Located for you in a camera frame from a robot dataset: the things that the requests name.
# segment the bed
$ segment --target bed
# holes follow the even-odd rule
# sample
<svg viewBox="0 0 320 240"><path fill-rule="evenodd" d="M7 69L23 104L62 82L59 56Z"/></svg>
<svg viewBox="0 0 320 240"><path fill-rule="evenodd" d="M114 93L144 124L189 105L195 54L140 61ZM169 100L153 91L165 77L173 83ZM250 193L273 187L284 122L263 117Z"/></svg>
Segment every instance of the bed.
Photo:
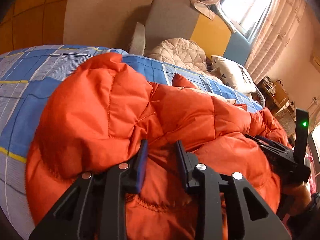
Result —
<svg viewBox="0 0 320 240"><path fill-rule="evenodd" d="M120 49L44 45L0 55L0 206L15 230L28 239L34 228L25 195L25 165L29 144L47 99L81 63L102 53L115 52L123 62L150 82L171 85L179 73L203 91L247 104L250 112L262 107L232 88L190 70Z"/></svg>

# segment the human hand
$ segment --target human hand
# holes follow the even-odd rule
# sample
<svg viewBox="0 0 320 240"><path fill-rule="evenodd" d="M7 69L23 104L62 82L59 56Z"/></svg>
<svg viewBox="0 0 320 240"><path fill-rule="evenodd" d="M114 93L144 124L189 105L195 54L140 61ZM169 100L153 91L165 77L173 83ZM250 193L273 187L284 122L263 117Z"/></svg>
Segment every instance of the human hand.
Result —
<svg viewBox="0 0 320 240"><path fill-rule="evenodd" d="M303 213L311 203L311 193L305 183L286 185L283 187L282 193L294 197L294 203L288 212L290 216Z"/></svg>

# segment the silver screw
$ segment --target silver screw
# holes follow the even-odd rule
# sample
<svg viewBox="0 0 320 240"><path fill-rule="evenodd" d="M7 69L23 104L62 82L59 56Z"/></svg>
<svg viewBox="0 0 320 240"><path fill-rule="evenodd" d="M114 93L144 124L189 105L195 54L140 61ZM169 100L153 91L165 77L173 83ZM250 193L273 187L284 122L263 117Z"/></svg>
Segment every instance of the silver screw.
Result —
<svg viewBox="0 0 320 240"><path fill-rule="evenodd" d="M243 178L243 176L240 172L235 172L232 174L232 176L237 180L241 180Z"/></svg>
<svg viewBox="0 0 320 240"><path fill-rule="evenodd" d="M198 170L204 171L204 170L207 168L207 166L205 166L205 165L202 164L202 163L199 163L199 164L196 165L196 168L197 168Z"/></svg>
<svg viewBox="0 0 320 240"><path fill-rule="evenodd" d="M90 172L84 172L81 175L82 179L90 179L91 178L91 173Z"/></svg>
<svg viewBox="0 0 320 240"><path fill-rule="evenodd" d="M126 170L127 168L129 168L129 164L128 163L120 163L119 164L119 169Z"/></svg>

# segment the multicolored headboard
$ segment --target multicolored headboard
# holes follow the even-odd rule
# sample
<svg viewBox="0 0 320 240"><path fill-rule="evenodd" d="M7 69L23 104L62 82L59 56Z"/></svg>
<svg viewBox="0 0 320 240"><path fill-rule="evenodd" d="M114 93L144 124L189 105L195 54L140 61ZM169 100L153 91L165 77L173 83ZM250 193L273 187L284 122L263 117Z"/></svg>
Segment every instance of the multicolored headboard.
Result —
<svg viewBox="0 0 320 240"><path fill-rule="evenodd" d="M218 55L244 65L250 44L241 33L231 33L217 15L211 20L190 6L190 0L153 0L145 25L146 49L164 40L193 40L206 56Z"/></svg>

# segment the orange down jacket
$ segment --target orange down jacket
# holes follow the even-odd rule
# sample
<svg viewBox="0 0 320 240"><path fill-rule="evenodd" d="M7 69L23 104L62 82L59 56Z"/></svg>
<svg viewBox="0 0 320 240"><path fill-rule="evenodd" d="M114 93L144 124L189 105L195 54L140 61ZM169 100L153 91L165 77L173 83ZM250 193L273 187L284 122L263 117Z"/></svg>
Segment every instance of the orange down jacket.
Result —
<svg viewBox="0 0 320 240"><path fill-rule="evenodd" d="M35 224L83 171L101 172L149 142L139 195L128 195L128 239L193 239L197 202L181 187L172 144L182 140L201 163L241 172L273 211L280 179L244 134L287 145L268 109L255 114L200 90L147 82L108 53L80 65L49 98L29 149L26 192ZM224 238L227 237L224 215Z"/></svg>

